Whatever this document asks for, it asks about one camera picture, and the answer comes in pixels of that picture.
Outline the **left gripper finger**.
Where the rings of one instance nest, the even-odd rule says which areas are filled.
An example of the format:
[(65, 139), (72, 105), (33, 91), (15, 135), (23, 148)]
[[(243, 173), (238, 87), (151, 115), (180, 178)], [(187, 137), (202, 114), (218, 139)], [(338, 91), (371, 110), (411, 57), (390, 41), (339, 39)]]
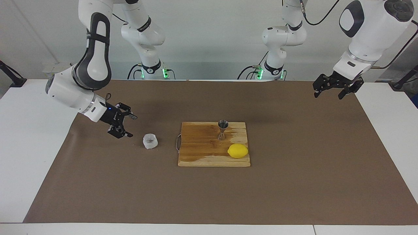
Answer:
[(342, 91), (338, 95), (338, 98), (343, 99), (346, 95), (350, 93), (356, 93), (363, 84), (364, 84), (364, 80), (362, 78), (357, 79), (351, 85), (344, 84)]
[(327, 90), (329, 87), (329, 78), (325, 74), (320, 74), (313, 82), (314, 96), (318, 98), (321, 92)]

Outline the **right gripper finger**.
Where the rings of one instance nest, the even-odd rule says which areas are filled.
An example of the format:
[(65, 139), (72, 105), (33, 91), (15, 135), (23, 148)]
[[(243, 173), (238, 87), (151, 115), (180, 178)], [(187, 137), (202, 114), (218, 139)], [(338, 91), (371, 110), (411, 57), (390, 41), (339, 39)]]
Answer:
[(131, 111), (130, 106), (120, 102), (116, 104), (116, 108), (119, 110), (121, 117), (129, 117), (131, 119), (137, 119), (137, 116)]
[(132, 133), (129, 133), (124, 129), (124, 125), (122, 123), (111, 124), (108, 129), (108, 133), (117, 139), (122, 137), (133, 137)]

